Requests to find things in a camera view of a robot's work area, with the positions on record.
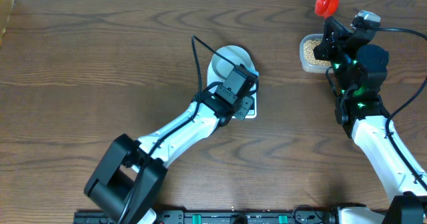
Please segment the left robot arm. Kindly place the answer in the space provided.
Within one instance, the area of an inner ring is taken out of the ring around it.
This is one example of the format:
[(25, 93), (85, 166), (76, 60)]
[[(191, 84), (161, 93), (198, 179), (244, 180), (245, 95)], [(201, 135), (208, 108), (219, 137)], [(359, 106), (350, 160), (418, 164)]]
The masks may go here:
[(89, 178), (85, 195), (115, 223), (154, 223), (152, 205), (169, 166), (232, 118), (246, 118), (258, 76), (236, 65), (225, 81), (200, 89), (189, 107), (161, 129), (136, 140), (120, 135)]

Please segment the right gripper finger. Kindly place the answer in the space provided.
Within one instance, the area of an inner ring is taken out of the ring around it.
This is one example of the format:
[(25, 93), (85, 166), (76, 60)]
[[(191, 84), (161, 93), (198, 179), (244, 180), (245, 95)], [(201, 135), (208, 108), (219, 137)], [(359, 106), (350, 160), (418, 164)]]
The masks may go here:
[(334, 17), (328, 17), (324, 21), (323, 42), (345, 41), (353, 35), (353, 32), (342, 25)]
[(319, 45), (314, 48), (314, 57), (321, 61), (331, 61), (334, 51), (334, 38), (330, 36), (323, 36)]

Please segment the red measuring scoop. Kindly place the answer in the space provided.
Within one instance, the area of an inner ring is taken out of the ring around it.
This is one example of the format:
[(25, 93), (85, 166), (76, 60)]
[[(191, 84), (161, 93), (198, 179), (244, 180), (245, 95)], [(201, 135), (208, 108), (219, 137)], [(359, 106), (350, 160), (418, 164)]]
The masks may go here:
[(315, 13), (317, 16), (327, 19), (338, 9), (340, 0), (316, 0)]

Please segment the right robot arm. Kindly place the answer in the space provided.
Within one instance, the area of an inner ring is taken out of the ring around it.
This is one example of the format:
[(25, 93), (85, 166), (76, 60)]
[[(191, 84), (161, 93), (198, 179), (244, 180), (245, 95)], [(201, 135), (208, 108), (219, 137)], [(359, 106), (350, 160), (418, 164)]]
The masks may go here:
[(380, 17), (357, 14), (351, 28), (333, 17), (324, 21), (316, 59), (329, 61), (336, 78), (330, 82), (336, 97), (335, 116), (346, 135), (361, 148), (373, 166), (390, 201), (377, 213), (359, 203), (338, 204), (325, 223), (423, 223), (426, 220), (426, 171), (399, 137), (379, 94), (387, 77), (389, 53), (371, 44), (381, 30)]

